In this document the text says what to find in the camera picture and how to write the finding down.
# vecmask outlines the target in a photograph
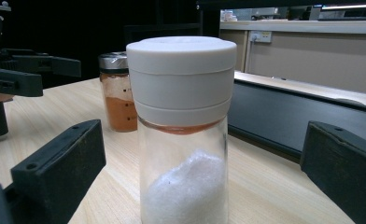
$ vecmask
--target power outlet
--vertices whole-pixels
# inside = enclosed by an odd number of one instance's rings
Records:
[[[271,31],[250,31],[250,41],[271,43]]]

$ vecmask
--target white lid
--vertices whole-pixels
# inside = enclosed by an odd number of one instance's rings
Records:
[[[214,122],[227,115],[236,45],[206,36],[145,39],[127,46],[136,111],[171,126]]]

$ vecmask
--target transparent bottle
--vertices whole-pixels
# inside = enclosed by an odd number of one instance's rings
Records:
[[[130,76],[125,52],[112,52],[98,57],[100,80],[104,94],[107,120],[117,132],[137,129]]]
[[[127,46],[144,224],[228,223],[227,112],[236,45],[214,37]]]

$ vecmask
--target white granular substance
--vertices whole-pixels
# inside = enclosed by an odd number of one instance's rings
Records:
[[[195,150],[144,193],[143,223],[227,223],[225,165],[221,158]]]

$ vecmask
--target jar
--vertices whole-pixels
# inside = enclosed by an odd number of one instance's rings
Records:
[[[236,45],[170,36],[127,46],[144,224],[228,223],[227,112]]]
[[[107,120],[117,132],[137,129],[137,114],[131,90],[125,52],[112,52],[98,57]]]

